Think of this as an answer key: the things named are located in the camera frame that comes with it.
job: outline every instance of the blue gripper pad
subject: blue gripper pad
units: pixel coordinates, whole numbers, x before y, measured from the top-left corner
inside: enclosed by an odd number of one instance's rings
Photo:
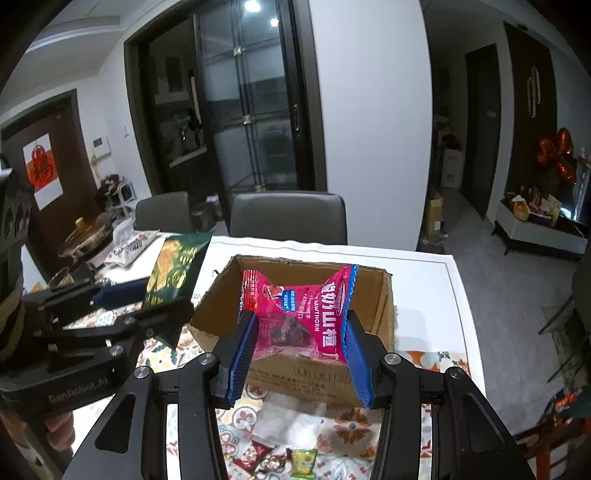
[[[371,386],[371,370],[361,351],[361,347],[349,320],[347,320],[345,328],[345,345],[347,347],[346,360],[349,365],[357,398],[363,402],[364,407],[370,407],[374,402],[374,391]]]
[[[103,288],[93,301],[96,307],[113,310],[144,299],[149,277]]]
[[[228,393],[226,399],[231,405],[242,396],[244,383],[246,383],[246,374],[251,364],[252,354],[255,351],[256,340],[258,339],[258,318],[252,315],[246,331],[236,350],[236,355],[230,368],[230,381],[228,384]]]

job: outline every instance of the glass door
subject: glass door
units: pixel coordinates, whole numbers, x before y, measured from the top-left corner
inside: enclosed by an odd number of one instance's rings
[[[287,75],[285,51],[293,44],[286,47],[282,22],[291,18],[287,3],[281,4],[216,0],[194,16],[213,144],[230,204],[242,192],[313,189],[313,177],[296,158],[301,102],[293,94],[298,76]]]

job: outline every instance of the candy wrapper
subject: candy wrapper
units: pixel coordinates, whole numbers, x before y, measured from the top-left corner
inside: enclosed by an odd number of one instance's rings
[[[260,463],[255,471],[255,477],[264,479],[270,472],[282,472],[287,463],[287,452],[269,455]]]
[[[242,277],[241,309],[259,317],[252,359],[283,350],[309,358],[345,362],[345,320],[357,265],[347,265],[324,285],[278,286],[256,270]]]
[[[251,441],[251,444],[244,450],[242,457],[232,460],[232,463],[240,467],[250,475],[254,475],[256,467],[269,455],[275,448],[275,445],[266,445],[257,440]]]
[[[138,258],[146,247],[154,241],[158,231],[133,232],[131,236],[123,241],[120,247],[115,247],[107,258],[105,264],[121,265],[127,267]]]
[[[291,478],[312,480],[316,477],[312,470],[318,450],[289,450],[288,454],[291,460]]]

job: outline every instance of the pink snack package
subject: pink snack package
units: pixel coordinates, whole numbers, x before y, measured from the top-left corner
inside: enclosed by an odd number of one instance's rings
[[[257,270],[245,270],[240,307],[259,318],[252,359],[289,350],[345,362],[342,339],[356,275],[357,265],[347,265],[324,285],[278,286]]]

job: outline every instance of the yellow candy wrapper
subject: yellow candy wrapper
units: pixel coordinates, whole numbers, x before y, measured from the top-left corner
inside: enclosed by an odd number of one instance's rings
[[[316,475],[312,472],[316,463],[318,450],[289,450],[291,457],[291,478],[312,480]]]

